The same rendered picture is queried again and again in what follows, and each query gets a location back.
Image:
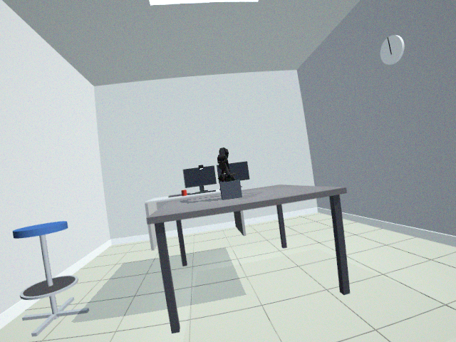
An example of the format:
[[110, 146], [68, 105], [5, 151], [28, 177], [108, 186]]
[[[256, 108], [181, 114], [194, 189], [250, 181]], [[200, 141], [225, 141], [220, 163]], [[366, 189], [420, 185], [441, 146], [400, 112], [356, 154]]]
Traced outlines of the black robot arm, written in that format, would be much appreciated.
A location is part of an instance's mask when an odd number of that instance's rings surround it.
[[[225, 170], [225, 169], [229, 169], [229, 163], [228, 163], [228, 156], [229, 156], [229, 151], [228, 149], [226, 149], [225, 147], [222, 147], [219, 149], [219, 155], [218, 155], [218, 158], [217, 158], [217, 163], [219, 164], [219, 169], [221, 169], [222, 171]], [[229, 169], [230, 171], [230, 169]], [[221, 172], [222, 173], [222, 172]], [[221, 181], [223, 180], [225, 177], [227, 176], [227, 174], [225, 172], [223, 172], [219, 177], [218, 179]]]

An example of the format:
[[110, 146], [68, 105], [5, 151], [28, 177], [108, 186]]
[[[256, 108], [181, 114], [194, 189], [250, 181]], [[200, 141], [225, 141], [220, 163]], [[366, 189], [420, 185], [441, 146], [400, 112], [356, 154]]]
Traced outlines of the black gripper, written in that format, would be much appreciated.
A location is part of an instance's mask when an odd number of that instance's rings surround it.
[[223, 181], [225, 181], [225, 182], [231, 182], [231, 181], [234, 181], [234, 177], [233, 177], [233, 176], [235, 176], [235, 175], [236, 175], [236, 173], [235, 173], [235, 172], [233, 172], [233, 173], [230, 173], [230, 171], [229, 171], [229, 169], [228, 169], [228, 168], [227, 168], [227, 169], [225, 169], [225, 170], [223, 170], [223, 171], [222, 171], [222, 173], [223, 173], [223, 172], [225, 172], [225, 173], [227, 174], [227, 176], [226, 176], [226, 177], [225, 177], [225, 178], [222, 180], [222, 182], [223, 182]]

